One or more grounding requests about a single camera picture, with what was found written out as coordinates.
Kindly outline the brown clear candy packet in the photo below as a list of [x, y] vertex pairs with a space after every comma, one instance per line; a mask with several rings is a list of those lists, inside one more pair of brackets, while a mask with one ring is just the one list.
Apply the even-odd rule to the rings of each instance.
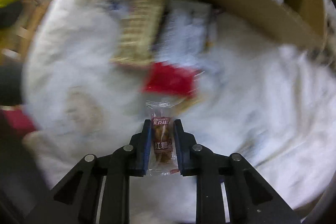
[[146, 110], [151, 121], [149, 174], [167, 176], [178, 173], [173, 105], [168, 102], [146, 101]]

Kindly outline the white bed sheet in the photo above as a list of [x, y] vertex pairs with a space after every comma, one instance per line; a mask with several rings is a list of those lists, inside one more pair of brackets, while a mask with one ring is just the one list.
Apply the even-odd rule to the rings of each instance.
[[[147, 118], [147, 68], [111, 61], [120, 0], [53, 0], [23, 68], [24, 143], [49, 186], [85, 155], [113, 153]], [[275, 44], [221, 12], [197, 60], [197, 96], [176, 117], [214, 153], [242, 154], [306, 220], [335, 173], [335, 74], [308, 51]]]

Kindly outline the red small snack packet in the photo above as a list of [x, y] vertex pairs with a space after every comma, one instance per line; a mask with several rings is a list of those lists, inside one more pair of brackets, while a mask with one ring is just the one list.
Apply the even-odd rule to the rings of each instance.
[[144, 93], [177, 97], [194, 97], [197, 93], [197, 75], [192, 67], [153, 63], [142, 88]]

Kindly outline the white red snack packet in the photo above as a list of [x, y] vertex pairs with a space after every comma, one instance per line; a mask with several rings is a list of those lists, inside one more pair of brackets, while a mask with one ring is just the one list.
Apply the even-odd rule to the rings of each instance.
[[200, 69], [209, 33], [211, 5], [190, 0], [169, 0], [167, 8], [155, 61]]

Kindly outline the beige patterned snack packet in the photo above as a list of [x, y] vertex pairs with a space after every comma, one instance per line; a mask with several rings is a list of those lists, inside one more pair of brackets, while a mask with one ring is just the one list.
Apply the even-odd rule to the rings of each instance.
[[166, 0], [118, 0], [121, 35], [113, 63], [136, 68], [154, 60], [153, 45], [165, 12]]

